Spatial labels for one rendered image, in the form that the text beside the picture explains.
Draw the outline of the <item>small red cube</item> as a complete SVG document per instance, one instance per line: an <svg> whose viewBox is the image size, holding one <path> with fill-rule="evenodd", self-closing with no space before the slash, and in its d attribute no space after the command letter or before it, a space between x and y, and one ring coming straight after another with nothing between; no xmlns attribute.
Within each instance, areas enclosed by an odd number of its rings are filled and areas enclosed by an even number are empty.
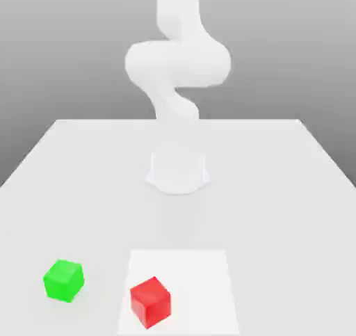
<svg viewBox="0 0 356 336"><path fill-rule="evenodd" d="M130 289L131 310L149 329L172 312L171 294L156 276Z"/></svg>

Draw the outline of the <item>small green cube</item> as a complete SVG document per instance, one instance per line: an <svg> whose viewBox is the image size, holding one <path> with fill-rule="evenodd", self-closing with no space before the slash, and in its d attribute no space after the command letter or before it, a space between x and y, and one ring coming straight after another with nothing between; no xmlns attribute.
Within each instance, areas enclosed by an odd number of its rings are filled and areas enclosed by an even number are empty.
<svg viewBox="0 0 356 336"><path fill-rule="evenodd" d="M83 267L80 263L57 259L43 276L49 298L71 303L84 286Z"/></svg>

